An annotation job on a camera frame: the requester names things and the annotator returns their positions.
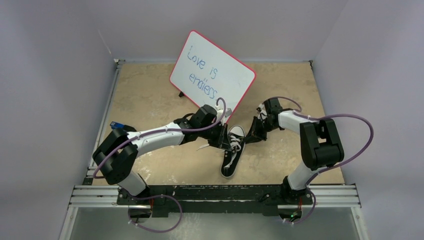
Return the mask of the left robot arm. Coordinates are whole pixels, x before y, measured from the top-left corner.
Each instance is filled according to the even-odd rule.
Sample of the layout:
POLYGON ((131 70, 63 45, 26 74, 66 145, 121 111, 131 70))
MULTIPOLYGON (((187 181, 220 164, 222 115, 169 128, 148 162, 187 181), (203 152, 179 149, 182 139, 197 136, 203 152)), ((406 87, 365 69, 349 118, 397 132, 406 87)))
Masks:
POLYGON ((149 199, 149 187, 132 168, 135 160, 164 147, 179 146, 203 138, 216 148, 226 149, 224 139, 227 125, 224 120, 225 106, 212 107, 205 104, 196 113, 188 113, 171 123, 146 131, 113 129, 94 151, 92 159, 97 164, 94 178, 100 172, 109 185, 118 185, 129 193, 138 205, 149 199))

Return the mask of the white shoelace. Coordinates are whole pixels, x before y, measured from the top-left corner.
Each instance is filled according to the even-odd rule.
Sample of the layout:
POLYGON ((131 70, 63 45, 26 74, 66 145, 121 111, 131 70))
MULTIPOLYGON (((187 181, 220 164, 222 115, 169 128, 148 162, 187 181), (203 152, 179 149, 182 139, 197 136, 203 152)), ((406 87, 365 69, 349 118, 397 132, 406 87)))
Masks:
MULTIPOLYGON (((244 148, 244 136, 243 135, 237 135, 235 133, 230 132, 228 134, 228 140, 229 140, 229 150, 223 150, 223 151, 231 151, 232 153, 236 153, 239 151, 242 151, 244 148)), ((200 146, 196 151, 207 148, 207 147, 213 147, 218 148, 218 146, 210 146, 208 143, 200 146)))

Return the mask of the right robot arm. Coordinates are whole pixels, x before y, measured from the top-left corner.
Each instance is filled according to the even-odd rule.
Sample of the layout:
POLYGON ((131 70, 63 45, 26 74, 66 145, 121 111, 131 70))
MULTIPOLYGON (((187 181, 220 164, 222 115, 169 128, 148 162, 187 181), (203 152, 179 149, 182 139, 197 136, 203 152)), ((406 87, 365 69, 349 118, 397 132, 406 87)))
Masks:
POLYGON ((301 162, 283 179, 280 196, 288 204, 306 194, 308 181, 320 170, 333 167, 344 159, 344 149, 333 119, 309 119, 283 108, 279 100, 269 98, 261 103, 246 135, 246 144, 267 140, 273 130, 290 130, 300 137, 301 162))

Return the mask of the black canvas sneaker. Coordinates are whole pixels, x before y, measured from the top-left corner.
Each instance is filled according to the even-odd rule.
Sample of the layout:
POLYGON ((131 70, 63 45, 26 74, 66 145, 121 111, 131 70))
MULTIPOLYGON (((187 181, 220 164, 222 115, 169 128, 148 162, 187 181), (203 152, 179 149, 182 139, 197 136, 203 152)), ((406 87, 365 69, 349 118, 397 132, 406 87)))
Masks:
MULTIPOLYGON (((233 133, 239 136, 244 136, 244 139, 246 137, 246 133, 245 130, 242 126, 240 125, 234 125, 229 129, 229 133, 233 133)), ((236 167, 237 164, 243 154, 244 148, 241 151, 238 152, 234 152, 232 153, 231 151, 225 151, 224 152, 224 158, 223 158, 223 162, 220 168, 221 171, 221 175, 225 178, 231 178, 236 171, 236 167)))

